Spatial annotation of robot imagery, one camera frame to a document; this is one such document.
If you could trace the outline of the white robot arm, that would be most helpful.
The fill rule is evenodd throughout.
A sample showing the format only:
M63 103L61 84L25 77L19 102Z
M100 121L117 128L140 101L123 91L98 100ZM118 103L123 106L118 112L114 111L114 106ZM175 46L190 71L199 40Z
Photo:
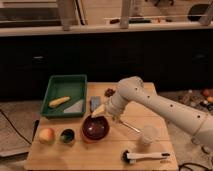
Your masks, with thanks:
M108 113L119 119L131 101L144 105L195 137L203 145L213 149L213 116L211 114L148 92L144 88L143 80L137 76L120 80L115 93L92 112L92 117Z

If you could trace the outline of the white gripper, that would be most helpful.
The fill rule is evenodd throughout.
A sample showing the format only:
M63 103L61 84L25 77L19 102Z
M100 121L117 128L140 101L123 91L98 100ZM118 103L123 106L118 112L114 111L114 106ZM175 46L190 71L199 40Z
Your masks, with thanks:
M127 100L118 93L115 93L108 99L105 105L101 104L100 106L98 106L91 114L91 117L96 118L102 116L107 111L115 120L119 120L120 116L125 110L126 105Z

